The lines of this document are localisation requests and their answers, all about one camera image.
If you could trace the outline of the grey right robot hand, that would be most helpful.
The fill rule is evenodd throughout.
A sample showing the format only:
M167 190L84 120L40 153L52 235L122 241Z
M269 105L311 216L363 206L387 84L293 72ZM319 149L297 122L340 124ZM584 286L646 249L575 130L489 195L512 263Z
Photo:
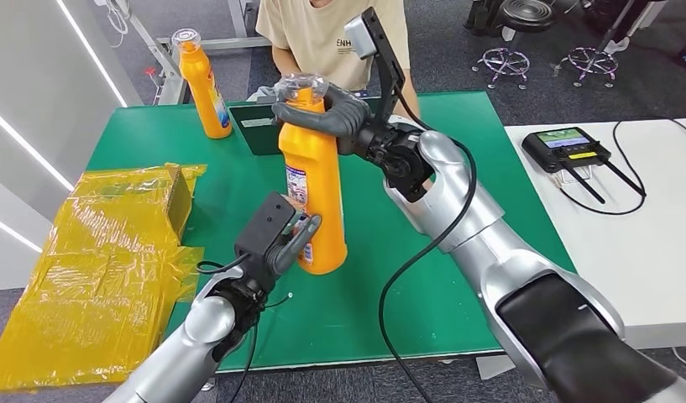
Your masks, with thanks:
M372 116L369 105L352 92L331 84L323 98L326 110L315 113L276 102L271 110L283 123L315 130L336 139L339 155L351 155L359 132L368 118Z

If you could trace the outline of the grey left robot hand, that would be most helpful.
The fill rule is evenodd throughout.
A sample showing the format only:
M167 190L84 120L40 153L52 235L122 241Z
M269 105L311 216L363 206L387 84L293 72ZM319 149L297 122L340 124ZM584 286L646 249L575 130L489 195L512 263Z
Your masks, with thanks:
M298 258L321 227L320 215L295 214L266 251L264 258L273 276L280 278Z

